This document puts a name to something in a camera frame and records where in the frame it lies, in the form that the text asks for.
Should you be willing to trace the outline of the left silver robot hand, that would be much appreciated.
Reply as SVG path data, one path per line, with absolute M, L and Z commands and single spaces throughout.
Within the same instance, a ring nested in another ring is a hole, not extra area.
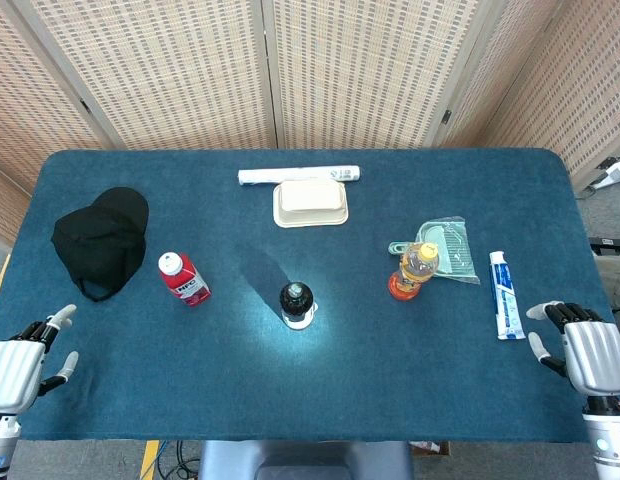
M 72 326 L 74 304 L 35 321 L 22 332 L 0 341 L 0 416 L 18 416 L 38 397 L 68 382 L 79 360 L 79 353 L 68 354 L 62 368 L 53 376 L 42 377 L 46 356 L 57 335 Z

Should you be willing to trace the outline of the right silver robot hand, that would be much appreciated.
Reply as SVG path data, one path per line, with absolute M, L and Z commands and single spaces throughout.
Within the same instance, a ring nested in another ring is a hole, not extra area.
M 545 348 L 537 333 L 528 335 L 530 348 L 541 365 L 568 379 L 583 395 L 620 395 L 620 332 L 616 324 L 579 304 L 560 301 L 537 304 L 526 316 L 550 321 L 560 334 L 562 359 Z

